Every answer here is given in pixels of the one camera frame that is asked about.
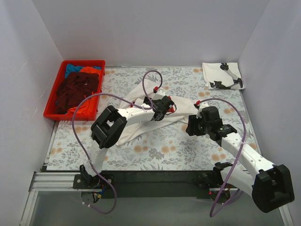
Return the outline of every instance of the white enclosure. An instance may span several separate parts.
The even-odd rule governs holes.
[[[237,62],[261,151],[291,171],[301,225],[297,0],[0,0],[0,225],[18,225],[53,122],[43,118],[60,63]]]

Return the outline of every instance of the floral mat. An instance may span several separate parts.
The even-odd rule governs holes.
[[[150,69],[162,73],[163,87],[167,95],[185,97],[192,100],[218,97],[230,101],[242,113],[246,122],[246,142],[257,150],[249,118],[238,90],[208,90],[203,80],[202,68],[113,68],[106,69],[102,91],[124,97],[137,86]],[[159,76],[150,73],[147,79],[159,84]],[[98,112],[106,106],[117,107],[119,100],[101,96]],[[223,122],[231,124],[242,135],[241,121],[233,108],[224,102],[210,101],[209,105],[219,108]],[[84,146],[91,148],[93,121],[76,121],[76,131]],[[113,146],[107,152],[103,170],[212,170],[214,164],[233,162],[234,157],[214,141],[204,137],[189,137],[187,125],[176,122],[155,131],[142,134],[122,145]],[[47,170],[79,170],[87,161],[72,131],[70,121],[60,121]],[[245,170],[239,164],[238,169]]]

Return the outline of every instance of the wire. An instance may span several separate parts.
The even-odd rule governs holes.
[[[229,184],[229,187],[228,187],[228,189],[226,190],[226,188],[227,188],[227,186],[225,186],[225,188],[224,188],[224,192],[228,192],[228,191],[230,191],[230,188],[231,188],[231,185]]]
[[[243,191],[240,191],[239,194],[234,195],[233,198],[231,199],[231,201],[228,202],[228,205],[233,204],[234,202],[236,202],[241,197],[241,195],[243,193],[244,193]]]
[[[238,189],[238,190],[234,193],[234,195],[233,195],[231,198],[229,198],[229,199],[228,199],[228,200],[227,200],[227,201],[226,201],[226,202],[225,202],[225,203],[224,203],[224,204],[223,204],[223,205],[222,205],[215,213],[213,213],[213,211],[214,211],[214,209],[215,209],[215,206],[216,206],[216,204],[217,204],[217,201],[219,200],[219,198],[220,198],[220,196],[221,196],[221,194],[222,194],[224,188],[226,187],[227,182],[228,182],[228,180],[229,180],[229,177],[231,176],[231,174],[232,174],[232,172],[233,172],[233,170],[234,170],[234,168],[235,168],[235,166],[236,166],[236,164],[237,164],[237,162],[238,162],[238,159],[239,159],[239,157],[240,157],[240,154],[241,154],[241,152],[242,152],[242,150],[243,150],[243,146],[244,146],[243,143],[244,143],[244,141],[245,141],[245,139],[246,139],[246,124],[245,124],[245,121],[244,121],[244,119],[243,119],[243,116],[241,115],[241,113],[239,112],[239,110],[238,110],[232,103],[230,103],[229,101],[223,100],[223,99],[220,99],[220,98],[209,98],[209,99],[206,99],[206,100],[201,100],[200,103],[205,102],[205,101],[209,101],[209,100],[219,100],[219,101],[223,101],[223,102],[229,104],[230,106],[232,106],[232,107],[234,108],[234,110],[237,112],[237,114],[239,115],[240,120],[241,120],[241,122],[242,122],[242,124],[243,124],[243,128],[244,128],[244,134],[243,134],[243,137],[242,137],[242,139],[241,139],[242,144],[240,145],[240,148],[239,148],[239,150],[238,150],[238,153],[237,153],[237,156],[236,156],[236,158],[235,158],[235,161],[233,162],[233,165],[232,165],[232,167],[231,167],[229,173],[227,174],[227,176],[226,176],[226,178],[225,178],[225,180],[224,180],[224,183],[222,184],[222,186],[221,186],[221,188],[220,188],[220,190],[219,190],[219,192],[218,192],[218,194],[217,194],[217,196],[216,196],[216,198],[215,198],[215,200],[214,200],[214,202],[213,202],[212,208],[211,208],[211,210],[210,210],[209,216],[212,218],[212,217],[214,217],[219,211],[221,211],[221,209],[224,208],[227,204],[235,202],[235,201],[241,196],[241,194],[240,194],[240,195],[238,196],[238,198],[237,198],[236,200],[233,201],[234,197],[235,197],[235,196],[238,194],[238,192],[240,191],[240,190]]]
[[[165,115],[171,115],[172,113],[175,113],[177,111],[177,105],[174,104],[174,107],[175,107],[175,111],[169,113],[169,114],[165,114]]]
[[[107,187],[107,186],[105,186],[105,187],[103,188],[103,190],[100,192],[100,195],[102,195],[102,194],[104,193],[106,187]]]
[[[99,183],[100,183],[100,178],[99,178],[99,180],[98,180],[98,184],[97,185],[95,185],[94,187],[92,187],[92,188],[96,188],[98,185],[99,185]]]
[[[93,203],[96,203],[98,200],[95,199],[94,193],[92,193],[92,197],[93,197]]]
[[[149,108],[144,108],[145,110],[151,110],[151,109],[153,109],[153,106],[154,106],[154,105],[153,105],[153,102],[152,102],[151,98],[149,97],[149,95],[147,94],[147,92],[146,92],[146,90],[145,90],[145,86],[144,86],[144,79],[145,79],[146,75],[147,75],[148,73],[150,73],[150,72],[155,72],[155,73],[159,74],[159,76],[160,76],[160,78],[161,78],[161,83],[160,83],[158,89],[162,86],[162,83],[163,83],[163,78],[162,78],[161,73],[158,72],[158,71],[156,71],[156,70],[150,70],[150,71],[147,71],[147,72],[144,74],[144,76],[143,76],[143,78],[142,78],[142,88],[143,88],[143,91],[144,91],[146,97],[148,98],[148,100],[150,101],[150,104],[151,104]],[[106,211],[103,211],[103,210],[100,210],[100,209],[97,208],[96,206],[93,206],[93,205],[91,205],[91,204],[89,204],[89,203],[83,202],[83,204],[85,204],[85,205],[87,205],[87,206],[89,206],[89,207],[95,209],[96,211],[98,211],[98,212],[100,212],[100,213],[102,213],[102,214],[109,214],[109,213],[111,213],[111,212],[115,209],[115,207],[116,207],[116,203],[117,203],[117,193],[116,193],[116,190],[115,190],[114,186],[113,186],[109,181],[107,181],[106,178],[104,178],[102,175],[100,175],[100,174],[98,173],[98,171],[95,169],[94,165],[92,164],[90,155],[88,154],[87,150],[85,149],[85,147],[83,146],[82,142],[80,141],[79,136],[77,135],[76,130],[75,130],[75,126],[74,126],[74,120],[75,120],[75,117],[76,117],[76,113],[77,113],[77,111],[79,110],[79,108],[82,106],[82,104],[83,104],[84,102],[86,102],[87,100],[91,99],[92,97],[96,97],[96,96],[105,96],[105,95],[106,95],[106,96],[115,97],[115,98],[117,98],[117,99],[119,99],[119,100],[122,100],[122,101],[124,101],[124,102],[126,102],[126,103],[128,103],[128,104],[130,104],[130,105],[132,105],[132,106],[135,106],[135,107],[137,107],[137,108],[140,108],[140,109],[142,109],[142,107],[139,106],[139,105],[133,104],[132,102],[127,101],[127,100],[125,100],[125,99],[123,99],[123,98],[121,98],[121,97],[118,97],[118,96],[116,96],[116,95],[110,94],[110,93],[96,93],[96,94],[90,95],[90,96],[88,96],[87,98],[85,98],[85,99],[77,106],[77,108],[75,109],[75,111],[74,111],[74,113],[73,113],[73,116],[72,116],[72,122],[71,122],[71,123],[72,123],[72,130],[73,130],[74,136],[75,136],[75,138],[77,139],[77,141],[78,141],[79,145],[81,146],[81,148],[84,150],[84,152],[85,152],[85,154],[86,154],[86,156],[87,156],[87,158],[88,158],[88,161],[89,161],[89,163],[90,163],[90,165],[91,165],[91,168],[92,168],[93,171],[100,177],[101,180],[103,180],[105,183],[107,183],[107,184],[111,187],[111,189],[112,189],[113,192],[114,192],[114,204],[113,204],[113,207],[112,207],[109,211],[107,211],[107,212],[106,212]]]

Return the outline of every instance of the blue cloth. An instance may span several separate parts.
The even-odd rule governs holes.
[[[71,72],[79,72],[83,68],[84,68],[83,66],[74,66],[72,64],[67,64],[66,71],[65,71],[65,78],[67,78]]]

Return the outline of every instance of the folded white cloth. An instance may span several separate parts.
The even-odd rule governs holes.
[[[237,63],[203,63],[203,76],[209,89],[244,89]]]
[[[157,86],[157,84],[150,80],[145,79],[144,86],[147,94],[150,97],[153,97],[154,96],[153,89]],[[135,101],[135,104],[141,105],[143,103],[144,97],[145,94],[141,82],[124,99],[130,102]],[[126,142],[131,141],[132,139],[134,139],[135,137],[139,136],[142,133],[147,133],[155,129],[159,129],[163,126],[167,126],[176,121],[188,123],[188,116],[191,114],[197,114],[198,110],[193,105],[196,102],[196,100],[193,101],[183,97],[176,97],[176,96],[171,96],[171,99],[177,106],[177,110],[174,113],[170,115],[165,115],[164,119],[161,121],[144,121],[125,127],[116,145],[125,144]],[[118,105],[118,108],[129,108],[129,107],[130,105],[124,101],[121,101],[120,104]]]

